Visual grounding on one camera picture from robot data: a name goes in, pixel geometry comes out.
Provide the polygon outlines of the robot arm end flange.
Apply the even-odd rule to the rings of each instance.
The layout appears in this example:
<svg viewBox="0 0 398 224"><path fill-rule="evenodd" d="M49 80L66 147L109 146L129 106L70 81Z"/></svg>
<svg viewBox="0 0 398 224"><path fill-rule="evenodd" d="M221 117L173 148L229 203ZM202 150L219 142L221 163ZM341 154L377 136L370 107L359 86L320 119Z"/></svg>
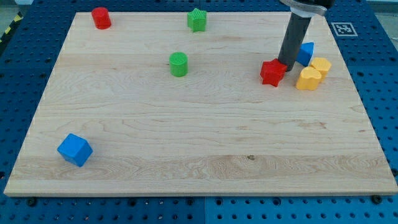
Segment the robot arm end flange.
<svg viewBox="0 0 398 224"><path fill-rule="evenodd" d="M279 0L290 7L290 11L300 17L324 16L335 0Z"/></svg>

